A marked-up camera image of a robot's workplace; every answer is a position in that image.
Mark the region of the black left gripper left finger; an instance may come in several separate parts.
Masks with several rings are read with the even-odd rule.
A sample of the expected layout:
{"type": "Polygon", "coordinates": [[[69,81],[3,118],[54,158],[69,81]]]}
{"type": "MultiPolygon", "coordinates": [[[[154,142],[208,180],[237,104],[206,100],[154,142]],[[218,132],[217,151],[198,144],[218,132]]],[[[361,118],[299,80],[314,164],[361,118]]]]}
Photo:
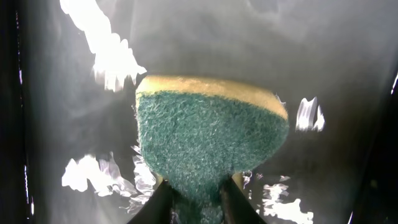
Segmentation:
{"type": "Polygon", "coordinates": [[[174,193],[167,180],[163,180],[147,203],[127,224],[169,224],[174,193]]]}

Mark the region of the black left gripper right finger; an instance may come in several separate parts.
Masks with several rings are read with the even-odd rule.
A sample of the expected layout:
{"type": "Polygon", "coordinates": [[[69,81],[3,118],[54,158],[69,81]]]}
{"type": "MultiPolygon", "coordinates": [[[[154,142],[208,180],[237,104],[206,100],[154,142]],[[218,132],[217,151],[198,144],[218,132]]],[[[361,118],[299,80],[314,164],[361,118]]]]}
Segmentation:
{"type": "Polygon", "coordinates": [[[246,200],[232,178],[220,188],[224,224],[266,224],[246,200]]]}

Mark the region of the green yellow sponge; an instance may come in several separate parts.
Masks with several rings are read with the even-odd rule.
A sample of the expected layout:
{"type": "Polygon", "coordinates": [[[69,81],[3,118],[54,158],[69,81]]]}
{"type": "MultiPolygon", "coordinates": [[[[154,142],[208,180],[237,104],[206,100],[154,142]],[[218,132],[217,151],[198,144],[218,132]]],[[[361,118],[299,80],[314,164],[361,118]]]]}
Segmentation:
{"type": "Polygon", "coordinates": [[[275,94],[210,78],[145,77],[136,118],[141,154],[176,191],[182,223],[221,223],[224,183],[272,157],[289,133],[275,94]]]}

